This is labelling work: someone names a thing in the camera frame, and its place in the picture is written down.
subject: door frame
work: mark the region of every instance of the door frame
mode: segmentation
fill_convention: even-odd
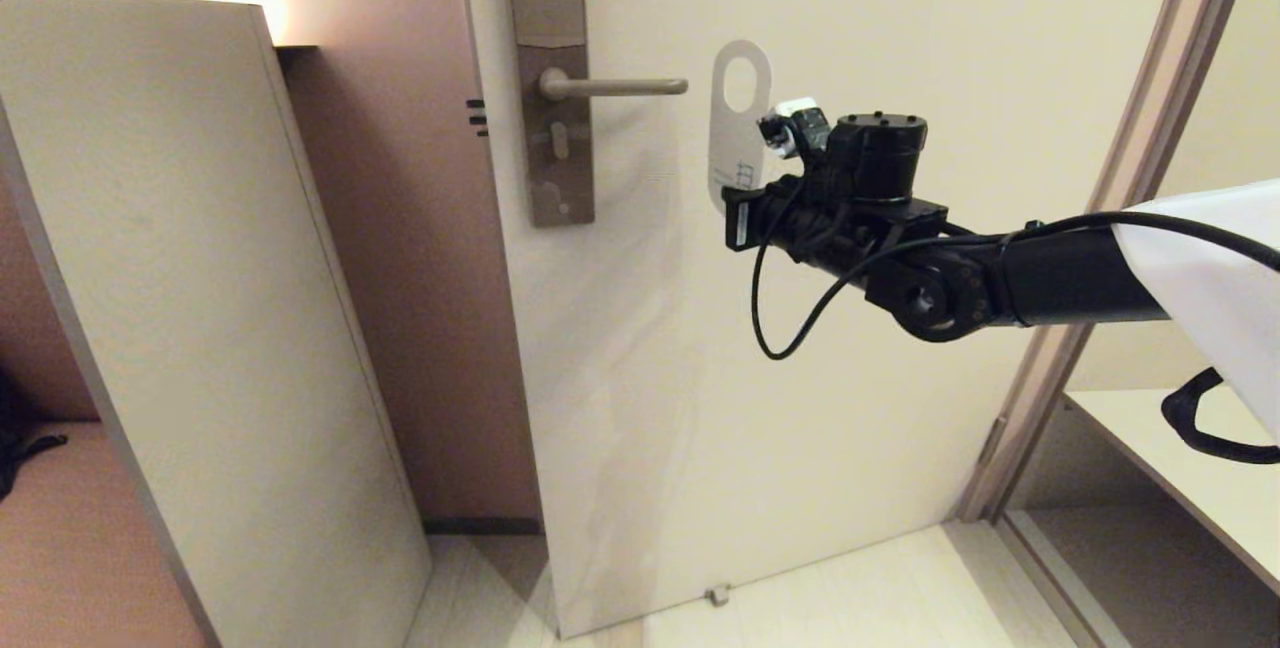
[[[1085,213],[1155,197],[1187,126],[1235,0],[1165,0],[1124,117]],[[988,439],[992,450],[965,489],[956,517],[993,520],[1057,403],[1092,325],[1036,329]]]

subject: lever handle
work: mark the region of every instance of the lever handle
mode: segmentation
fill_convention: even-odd
[[[562,69],[548,68],[538,87],[549,101],[600,96],[678,96],[689,91],[689,79],[575,79]]]

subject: tiled floor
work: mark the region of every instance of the tiled floor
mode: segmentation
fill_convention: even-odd
[[[986,525],[932,528],[567,642],[539,538],[435,538],[407,648],[1071,648]]]

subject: white door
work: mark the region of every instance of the white door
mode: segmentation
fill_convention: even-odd
[[[854,291],[758,351],[750,255],[707,197],[712,61],[753,38],[774,101],[931,123],[918,196],[983,232],[1078,213],[1162,0],[586,0],[595,223],[534,228],[509,0],[471,0],[558,620],[575,635],[943,520],[1029,332],[920,343]],[[781,252],[790,339],[827,275]]]

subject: black bag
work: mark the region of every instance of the black bag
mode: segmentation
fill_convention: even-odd
[[[0,501],[13,490],[22,464],[37,453],[67,443],[65,435],[45,435],[27,443],[18,433],[18,414],[27,406],[27,398],[18,392],[9,375],[0,371]]]

